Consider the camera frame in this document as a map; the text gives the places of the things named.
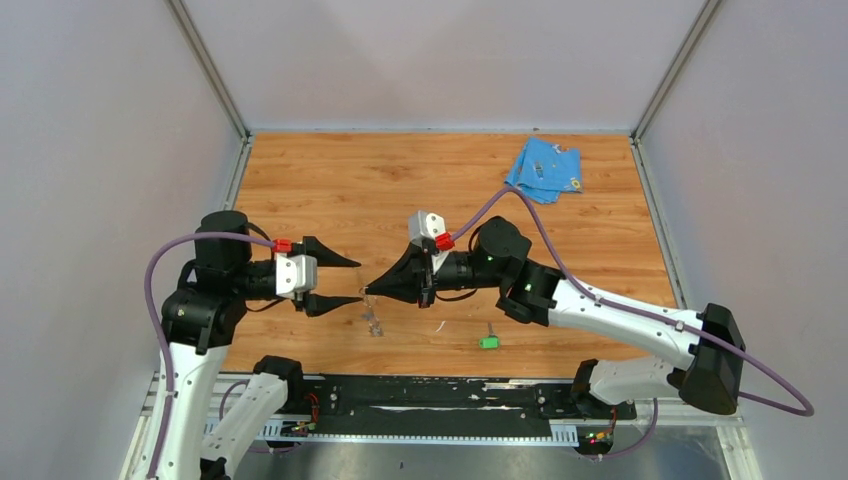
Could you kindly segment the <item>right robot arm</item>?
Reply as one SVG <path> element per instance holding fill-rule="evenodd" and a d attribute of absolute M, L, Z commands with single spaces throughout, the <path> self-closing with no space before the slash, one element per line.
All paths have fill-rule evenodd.
<path fill-rule="evenodd" d="M 366 294 L 427 308 L 442 291 L 495 288 L 497 308 L 519 323 L 581 329 L 646 352 L 634 360 L 582 362 L 570 392 L 580 415 L 674 396 L 707 413 L 736 413 L 745 344 L 727 307 L 667 308 L 583 284 L 530 259 L 531 240 L 500 216 L 478 226 L 465 251 L 450 250 L 435 214 L 412 217 L 410 233 L 401 258 Z"/>

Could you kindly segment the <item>key with green tag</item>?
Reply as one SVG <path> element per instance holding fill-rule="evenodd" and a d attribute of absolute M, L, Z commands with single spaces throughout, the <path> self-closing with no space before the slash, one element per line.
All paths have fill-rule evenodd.
<path fill-rule="evenodd" d="M 495 334 L 492 323 L 487 324 L 487 335 L 479 339 L 478 346 L 483 350 L 495 350 L 500 347 L 500 339 Z"/>

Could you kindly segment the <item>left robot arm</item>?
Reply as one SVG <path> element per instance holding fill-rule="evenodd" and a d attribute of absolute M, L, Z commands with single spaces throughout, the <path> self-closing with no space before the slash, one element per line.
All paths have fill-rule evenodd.
<path fill-rule="evenodd" d="M 221 367 L 239 322 L 253 301 L 291 302 L 310 317 L 351 303 L 348 296 L 316 293 L 322 267 L 352 268 L 355 261 L 317 238 L 272 238 L 236 210 L 204 216 L 192 234 L 193 257 L 161 303 L 146 298 L 160 347 L 160 369 L 151 424 L 135 479 L 230 479 L 256 437 L 279 412 L 300 413 L 292 441 L 315 427 L 319 398 L 304 382 L 299 361 L 267 355 L 259 360 L 241 396 L 207 428 Z"/>

